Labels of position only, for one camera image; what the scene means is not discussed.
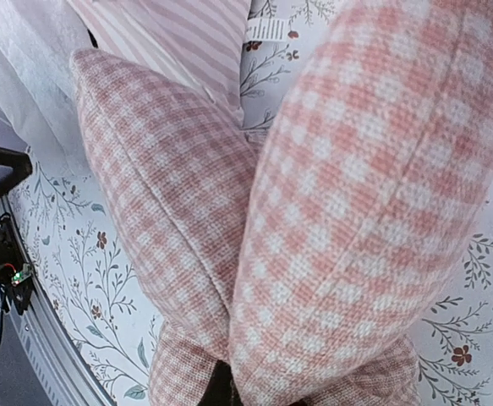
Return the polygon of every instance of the folded cloth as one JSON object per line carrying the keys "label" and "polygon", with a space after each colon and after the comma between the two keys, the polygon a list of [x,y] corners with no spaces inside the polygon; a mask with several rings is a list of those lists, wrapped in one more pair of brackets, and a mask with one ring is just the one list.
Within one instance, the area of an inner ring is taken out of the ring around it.
{"label": "folded cloth", "polygon": [[0,1],[0,108],[51,175],[90,171],[68,69],[80,47],[90,37],[64,1]]}

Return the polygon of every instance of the striped pillow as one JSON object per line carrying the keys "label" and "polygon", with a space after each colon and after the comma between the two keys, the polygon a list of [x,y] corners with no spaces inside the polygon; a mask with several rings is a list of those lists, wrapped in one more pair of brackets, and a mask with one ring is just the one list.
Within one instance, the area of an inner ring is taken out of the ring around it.
{"label": "striped pillow", "polygon": [[238,88],[250,1],[68,2],[101,50],[208,96],[242,125]]}

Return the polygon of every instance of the fabric label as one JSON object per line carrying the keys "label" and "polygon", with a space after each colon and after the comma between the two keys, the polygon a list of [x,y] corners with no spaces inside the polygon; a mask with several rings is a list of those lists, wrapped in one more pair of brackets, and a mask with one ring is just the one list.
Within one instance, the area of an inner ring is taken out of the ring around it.
{"label": "fabric label", "polygon": [[249,19],[244,43],[250,41],[286,42],[286,19]]}

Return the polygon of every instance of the floral bed sheet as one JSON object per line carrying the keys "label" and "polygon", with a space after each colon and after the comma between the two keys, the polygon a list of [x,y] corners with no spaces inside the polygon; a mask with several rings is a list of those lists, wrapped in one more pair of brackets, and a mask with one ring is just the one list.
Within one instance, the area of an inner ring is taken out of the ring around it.
{"label": "floral bed sheet", "polygon": [[[288,39],[244,45],[245,127],[269,127],[342,0],[255,0],[252,17],[289,20]],[[120,406],[148,405],[162,324],[141,293],[92,177],[39,164],[11,195],[38,277],[79,353]],[[424,405],[493,406],[493,184],[453,284],[414,325]]]}

